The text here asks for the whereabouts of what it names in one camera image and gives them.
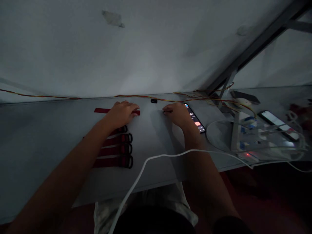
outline red watch strap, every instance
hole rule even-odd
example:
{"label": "red watch strap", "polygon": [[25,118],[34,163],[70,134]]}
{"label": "red watch strap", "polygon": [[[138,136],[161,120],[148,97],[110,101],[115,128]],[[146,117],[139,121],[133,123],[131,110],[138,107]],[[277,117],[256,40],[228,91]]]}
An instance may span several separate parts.
{"label": "red watch strap", "polygon": [[[103,113],[103,114],[106,114],[106,113],[108,113],[110,111],[110,109],[104,109],[104,108],[96,108],[95,110],[94,110],[94,112],[95,113]],[[135,111],[132,111],[132,113],[135,113],[135,114],[137,114],[137,115],[140,115],[141,114],[141,112],[138,110],[135,110]]]}
{"label": "red watch strap", "polygon": [[102,145],[102,147],[110,146],[110,145],[117,145],[121,143],[130,144],[132,142],[132,135],[129,134],[121,134],[111,139],[106,139]]}
{"label": "red watch strap", "polygon": [[123,155],[118,158],[97,159],[93,164],[93,168],[101,167],[124,167],[132,168],[133,157],[131,155]]}
{"label": "red watch strap", "polygon": [[127,131],[128,131],[128,127],[127,127],[127,125],[125,125],[121,128],[117,128],[114,131],[112,131],[110,136],[120,134],[120,133],[126,133]]}
{"label": "red watch strap", "polygon": [[108,155],[118,155],[118,154],[128,154],[132,153],[132,145],[131,144],[123,144],[118,145],[116,147],[103,148],[100,150],[98,157],[108,156]]}

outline black phone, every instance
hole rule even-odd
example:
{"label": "black phone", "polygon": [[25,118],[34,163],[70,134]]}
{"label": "black phone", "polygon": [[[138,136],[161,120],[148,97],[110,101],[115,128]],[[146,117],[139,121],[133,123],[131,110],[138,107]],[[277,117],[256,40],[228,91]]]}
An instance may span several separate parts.
{"label": "black phone", "polygon": [[260,104],[260,101],[258,100],[258,98],[254,95],[250,95],[250,94],[246,94],[246,93],[241,93],[238,91],[231,91],[230,92],[233,98],[245,98],[248,101],[250,101],[252,104],[258,105]]}
{"label": "black phone", "polygon": [[[279,126],[279,125],[285,124],[278,117],[276,117],[275,115],[273,115],[271,112],[269,112],[267,110],[260,112],[258,115],[262,119],[264,119],[267,123],[269,123],[270,125]],[[281,126],[281,127],[277,128],[277,129],[280,130],[280,131],[293,131],[293,133],[292,132],[290,132],[290,133],[283,132],[282,134],[284,136],[286,136],[288,139],[290,139],[291,141],[298,141],[299,135],[290,126],[284,125],[284,126]]]}
{"label": "black phone", "polygon": [[192,120],[194,121],[195,125],[198,127],[199,132],[204,133],[206,131],[206,129],[204,128],[202,123],[199,121],[199,119],[196,117],[196,115],[194,114],[194,112],[192,111],[192,109],[189,107],[189,105],[187,103],[185,103],[185,106],[189,112],[189,115],[191,116]]}

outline white wall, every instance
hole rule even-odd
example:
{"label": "white wall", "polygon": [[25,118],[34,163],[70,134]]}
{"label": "white wall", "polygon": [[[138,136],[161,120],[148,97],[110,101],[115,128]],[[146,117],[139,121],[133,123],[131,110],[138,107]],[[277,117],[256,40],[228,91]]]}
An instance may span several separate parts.
{"label": "white wall", "polygon": [[[300,21],[312,22],[312,11]],[[288,29],[240,70],[233,88],[312,85],[312,33]]]}
{"label": "white wall", "polygon": [[[0,88],[81,98],[211,83],[291,0],[0,2]],[[102,10],[121,14],[108,25]],[[238,36],[241,25],[251,27]],[[49,100],[0,92],[0,102]]]}

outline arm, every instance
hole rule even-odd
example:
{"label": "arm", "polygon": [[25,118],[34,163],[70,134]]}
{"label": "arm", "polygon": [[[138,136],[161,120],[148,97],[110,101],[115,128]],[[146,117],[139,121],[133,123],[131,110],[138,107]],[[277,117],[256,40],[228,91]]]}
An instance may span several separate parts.
{"label": "arm", "polygon": [[[205,150],[200,133],[184,104],[175,103],[163,108],[165,115],[179,126],[184,134],[185,150]],[[206,219],[211,227],[221,217],[239,215],[231,201],[227,188],[215,167],[210,155],[203,152],[190,152],[185,157],[189,179],[203,204]]]}
{"label": "arm", "polygon": [[85,138],[63,159],[31,197],[7,233],[55,233],[71,209],[91,170],[103,142],[110,133],[129,123],[136,104],[116,102]]}

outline hand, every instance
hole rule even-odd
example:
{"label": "hand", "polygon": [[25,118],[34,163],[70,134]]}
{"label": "hand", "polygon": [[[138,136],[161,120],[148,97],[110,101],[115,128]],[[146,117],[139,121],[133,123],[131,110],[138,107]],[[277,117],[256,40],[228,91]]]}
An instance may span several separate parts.
{"label": "hand", "polygon": [[196,129],[198,131],[194,121],[192,120],[186,106],[183,103],[174,103],[165,106],[163,109],[164,114],[170,118],[170,120],[182,130],[184,129]]}
{"label": "hand", "polygon": [[132,111],[136,111],[137,109],[140,109],[137,104],[129,103],[128,101],[116,102],[102,121],[109,124],[109,127],[113,131],[130,123],[133,117],[137,116]]}

